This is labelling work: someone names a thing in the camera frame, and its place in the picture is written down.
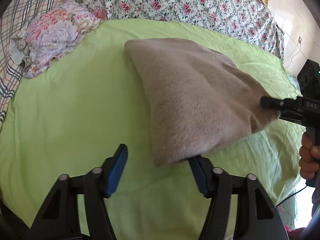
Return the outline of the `person right hand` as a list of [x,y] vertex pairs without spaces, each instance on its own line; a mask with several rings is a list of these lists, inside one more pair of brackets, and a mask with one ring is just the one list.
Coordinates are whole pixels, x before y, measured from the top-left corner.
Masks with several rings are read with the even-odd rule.
[[302,136],[302,145],[299,149],[300,175],[306,180],[313,179],[319,170],[319,146],[314,146],[306,132]]

